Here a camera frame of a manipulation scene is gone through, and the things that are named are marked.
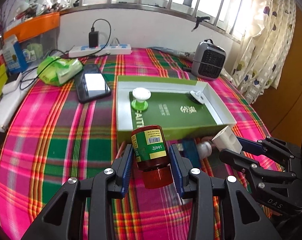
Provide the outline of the white USB charger plug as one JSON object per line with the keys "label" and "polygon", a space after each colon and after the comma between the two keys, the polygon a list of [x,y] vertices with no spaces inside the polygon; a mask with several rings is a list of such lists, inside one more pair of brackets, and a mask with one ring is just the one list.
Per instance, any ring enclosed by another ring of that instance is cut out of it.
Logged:
{"label": "white USB charger plug", "polygon": [[212,142],[219,151],[230,150],[240,153],[243,148],[229,126],[219,131],[216,136],[212,138]]}

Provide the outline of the red medicine bottle green label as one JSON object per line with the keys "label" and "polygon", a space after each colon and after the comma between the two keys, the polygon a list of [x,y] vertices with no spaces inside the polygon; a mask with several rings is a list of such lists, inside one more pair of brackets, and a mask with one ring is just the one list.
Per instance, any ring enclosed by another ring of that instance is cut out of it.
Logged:
{"label": "red medicine bottle green label", "polygon": [[149,125],[134,129],[131,142],[146,189],[158,189],[173,182],[170,157],[162,128]]}

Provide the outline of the blue USB card reader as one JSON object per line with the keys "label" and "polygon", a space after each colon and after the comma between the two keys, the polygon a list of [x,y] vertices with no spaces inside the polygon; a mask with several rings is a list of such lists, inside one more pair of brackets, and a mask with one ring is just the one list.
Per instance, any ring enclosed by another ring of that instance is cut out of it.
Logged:
{"label": "blue USB card reader", "polygon": [[201,169],[201,161],[194,139],[182,140],[182,147],[184,149],[184,157],[190,160],[193,167]]}

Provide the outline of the pink green plaid blanket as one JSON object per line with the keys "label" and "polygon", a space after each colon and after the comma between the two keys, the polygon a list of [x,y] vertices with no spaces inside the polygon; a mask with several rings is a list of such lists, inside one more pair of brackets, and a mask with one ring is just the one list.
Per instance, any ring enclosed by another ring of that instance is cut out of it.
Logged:
{"label": "pink green plaid blanket", "polygon": [[[42,207],[69,177],[94,177],[110,167],[118,152],[116,87],[118,75],[195,80],[191,63],[151,49],[130,55],[83,60],[95,63],[112,95],[84,105],[73,81],[54,87],[37,81],[8,130],[0,156],[0,225],[10,239],[21,239]],[[237,121],[235,135],[253,141],[269,132],[254,109],[224,78],[210,82]],[[186,239],[191,203],[181,204],[173,184],[143,187],[134,164],[130,188],[112,203],[117,239]]]}

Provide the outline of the floral white curtain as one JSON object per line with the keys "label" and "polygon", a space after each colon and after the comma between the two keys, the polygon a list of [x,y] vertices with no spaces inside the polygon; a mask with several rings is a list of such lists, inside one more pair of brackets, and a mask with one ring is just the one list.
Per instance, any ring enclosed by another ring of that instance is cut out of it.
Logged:
{"label": "floral white curtain", "polygon": [[252,104],[277,88],[296,24],[295,0],[253,0],[250,26],[244,29],[230,81]]}

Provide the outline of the green and white shallow box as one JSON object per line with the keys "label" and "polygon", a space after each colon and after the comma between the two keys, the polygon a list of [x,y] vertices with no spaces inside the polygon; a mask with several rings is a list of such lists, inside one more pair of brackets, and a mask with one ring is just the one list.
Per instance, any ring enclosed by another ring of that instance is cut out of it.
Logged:
{"label": "green and white shallow box", "polygon": [[[132,91],[137,87],[152,94],[145,111],[131,107]],[[203,92],[203,105],[194,100],[191,90]],[[142,126],[161,126],[170,141],[216,135],[225,126],[233,128],[237,123],[208,82],[169,77],[118,76],[116,114],[118,142],[130,142],[131,132]]]}

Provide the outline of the grey mini heater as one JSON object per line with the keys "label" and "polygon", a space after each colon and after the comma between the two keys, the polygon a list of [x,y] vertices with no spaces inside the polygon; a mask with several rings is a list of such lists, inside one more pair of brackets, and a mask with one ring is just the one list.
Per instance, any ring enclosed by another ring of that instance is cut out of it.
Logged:
{"label": "grey mini heater", "polygon": [[226,60],[226,52],[213,40],[200,42],[193,56],[191,73],[199,78],[215,80],[220,76]]}

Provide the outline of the grey floral folded cloth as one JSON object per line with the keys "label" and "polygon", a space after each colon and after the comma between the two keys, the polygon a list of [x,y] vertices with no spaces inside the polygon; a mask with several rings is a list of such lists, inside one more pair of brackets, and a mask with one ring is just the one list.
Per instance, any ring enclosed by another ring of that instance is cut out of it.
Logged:
{"label": "grey floral folded cloth", "polygon": [[179,51],[179,50],[169,49],[165,47],[149,47],[149,49],[157,50],[191,62],[193,61],[195,55],[195,52],[185,52],[185,51]]}

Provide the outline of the black smartphone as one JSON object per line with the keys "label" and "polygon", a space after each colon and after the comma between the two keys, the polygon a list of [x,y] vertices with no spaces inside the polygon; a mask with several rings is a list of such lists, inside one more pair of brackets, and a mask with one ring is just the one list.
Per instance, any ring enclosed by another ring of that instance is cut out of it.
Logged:
{"label": "black smartphone", "polygon": [[96,64],[85,64],[74,77],[74,83],[82,104],[111,95],[111,88]]}

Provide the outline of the white knob green base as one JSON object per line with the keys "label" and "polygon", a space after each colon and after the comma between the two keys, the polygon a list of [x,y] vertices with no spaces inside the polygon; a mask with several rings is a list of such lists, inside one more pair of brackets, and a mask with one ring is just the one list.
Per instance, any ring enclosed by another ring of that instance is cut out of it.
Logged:
{"label": "white knob green base", "polygon": [[148,108],[148,102],[147,100],[151,97],[150,90],[143,88],[143,87],[137,87],[132,91],[132,96],[134,97],[134,100],[131,102],[131,107],[136,111],[145,111]]}

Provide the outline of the green tissue pack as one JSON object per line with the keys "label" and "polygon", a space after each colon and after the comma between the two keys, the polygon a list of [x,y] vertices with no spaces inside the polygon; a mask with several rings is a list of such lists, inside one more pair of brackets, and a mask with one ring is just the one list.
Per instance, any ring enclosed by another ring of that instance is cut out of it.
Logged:
{"label": "green tissue pack", "polygon": [[82,71],[83,65],[78,59],[62,59],[48,56],[38,68],[38,78],[47,85],[62,86]]}

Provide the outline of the white small device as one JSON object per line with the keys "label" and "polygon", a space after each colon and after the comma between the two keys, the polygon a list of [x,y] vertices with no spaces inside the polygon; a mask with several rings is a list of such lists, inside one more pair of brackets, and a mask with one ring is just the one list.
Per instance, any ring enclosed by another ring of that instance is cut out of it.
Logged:
{"label": "white small device", "polygon": [[21,79],[22,73],[11,74],[2,88],[2,94],[5,95],[15,91],[20,84]]}

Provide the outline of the white power strip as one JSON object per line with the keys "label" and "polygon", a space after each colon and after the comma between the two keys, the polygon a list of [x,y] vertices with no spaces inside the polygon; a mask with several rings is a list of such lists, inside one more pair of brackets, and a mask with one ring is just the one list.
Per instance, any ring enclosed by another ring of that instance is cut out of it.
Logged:
{"label": "white power strip", "polygon": [[117,46],[100,45],[98,47],[90,48],[89,46],[73,47],[68,55],[69,57],[86,57],[86,56],[99,56],[104,54],[109,55],[130,55],[132,53],[131,45],[119,44]]}

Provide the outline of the blue white carton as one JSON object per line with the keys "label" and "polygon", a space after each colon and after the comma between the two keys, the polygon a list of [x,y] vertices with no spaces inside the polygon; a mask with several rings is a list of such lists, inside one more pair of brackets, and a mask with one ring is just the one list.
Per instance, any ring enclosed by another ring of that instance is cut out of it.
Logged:
{"label": "blue white carton", "polygon": [[5,39],[2,52],[6,67],[11,74],[22,73],[28,68],[21,46],[15,35]]}

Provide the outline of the black power adapter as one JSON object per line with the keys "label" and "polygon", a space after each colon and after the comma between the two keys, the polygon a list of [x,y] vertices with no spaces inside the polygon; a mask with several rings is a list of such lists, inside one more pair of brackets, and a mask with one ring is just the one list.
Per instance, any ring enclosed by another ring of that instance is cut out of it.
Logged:
{"label": "black power adapter", "polygon": [[99,31],[95,31],[94,27],[91,28],[91,31],[88,34],[88,44],[90,48],[99,46]]}

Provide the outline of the orange lidded storage bin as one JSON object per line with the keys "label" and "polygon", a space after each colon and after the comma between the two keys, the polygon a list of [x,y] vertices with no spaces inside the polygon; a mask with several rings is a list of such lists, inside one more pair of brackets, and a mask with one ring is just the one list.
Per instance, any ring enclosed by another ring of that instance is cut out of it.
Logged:
{"label": "orange lidded storage bin", "polygon": [[58,46],[60,14],[52,12],[27,20],[4,33],[4,39],[15,36],[27,63],[46,57]]}

